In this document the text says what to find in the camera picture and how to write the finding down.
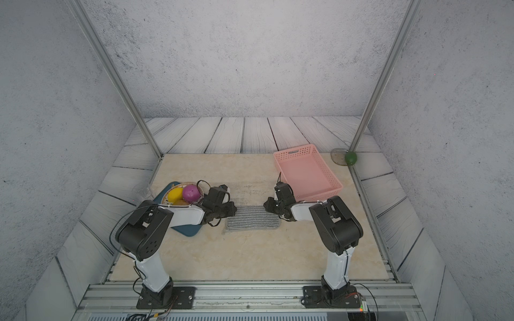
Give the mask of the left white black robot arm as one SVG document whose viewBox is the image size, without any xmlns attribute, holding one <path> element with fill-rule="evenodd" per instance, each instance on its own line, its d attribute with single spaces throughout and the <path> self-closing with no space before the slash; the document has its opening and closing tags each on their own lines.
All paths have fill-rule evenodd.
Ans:
<svg viewBox="0 0 514 321">
<path fill-rule="evenodd" d="M 159 248 L 172 227 L 197 226 L 214 219 L 233 217 L 237 207 L 233 201 L 222 204 L 166 206 L 152 200 L 143 201 L 120 226 L 115 239 L 132 258 L 141 275 L 143 289 L 141 308 L 169 304 L 173 296 L 173 280 L 165 271 Z"/>
</svg>

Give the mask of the pink plastic basket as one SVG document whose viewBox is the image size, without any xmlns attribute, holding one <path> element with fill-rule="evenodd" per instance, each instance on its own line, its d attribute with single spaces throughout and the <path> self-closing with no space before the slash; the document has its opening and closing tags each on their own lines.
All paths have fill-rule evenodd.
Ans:
<svg viewBox="0 0 514 321">
<path fill-rule="evenodd" d="M 273 153 L 281 181 L 290 185 L 297 201 L 324 201 L 343 189 L 314 144 Z"/>
</svg>

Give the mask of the grey striped square dishcloth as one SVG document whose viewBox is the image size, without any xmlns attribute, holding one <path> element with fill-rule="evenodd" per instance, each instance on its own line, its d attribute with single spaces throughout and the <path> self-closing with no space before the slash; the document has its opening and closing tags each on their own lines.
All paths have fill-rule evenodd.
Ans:
<svg viewBox="0 0 514 321">
<path fill-rule="evenodd" d="M 235 215 L 227 218 L 224 232 L 275 230 L 280 224 L 278 215 L 265 211 L 264 207 L 238 207 Z"/>
</svg>

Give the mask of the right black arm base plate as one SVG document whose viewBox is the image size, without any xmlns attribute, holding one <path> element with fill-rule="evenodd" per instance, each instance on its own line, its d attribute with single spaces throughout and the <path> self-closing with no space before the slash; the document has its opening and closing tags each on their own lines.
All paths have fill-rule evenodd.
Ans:
<svg viewBox="0 0 514 321">
<path fill-rule="evenodd" d="M 362 309 L 360 293 L 354 286 L 337 290 L 329 286 L 304 286 L 301 304 L 305 308 Z"/>
</svg>

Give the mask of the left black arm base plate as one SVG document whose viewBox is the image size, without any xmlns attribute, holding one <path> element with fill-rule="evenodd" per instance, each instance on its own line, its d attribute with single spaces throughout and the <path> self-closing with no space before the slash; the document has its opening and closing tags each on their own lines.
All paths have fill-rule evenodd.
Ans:
<svg viewBox="0 0 514 321">
<path fill-rule="evenodd" d="M 143 285 L 137 310 L 190 310 L 193 308 L 196 287 L 165 287 L 160 292 L 152 292 Z"/>
</svg>

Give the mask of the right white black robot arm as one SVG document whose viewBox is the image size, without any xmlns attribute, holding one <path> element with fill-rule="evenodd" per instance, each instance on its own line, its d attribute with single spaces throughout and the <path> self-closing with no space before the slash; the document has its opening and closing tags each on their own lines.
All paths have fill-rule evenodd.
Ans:
<svg viewBox="0 0 514 321">
<path fill-rule="evenodd" d="M 287 221 L 312 221 L 328 251 L 327 266 L 321 278 L 321 299 L 333 306 L 351 306 L 358 302 L 359 293 L 351 285 L 348 274 L 353 252 L 364 230 L 339 196 L 303 203 L 269 197 L 264 209 Z"/>
</svg>

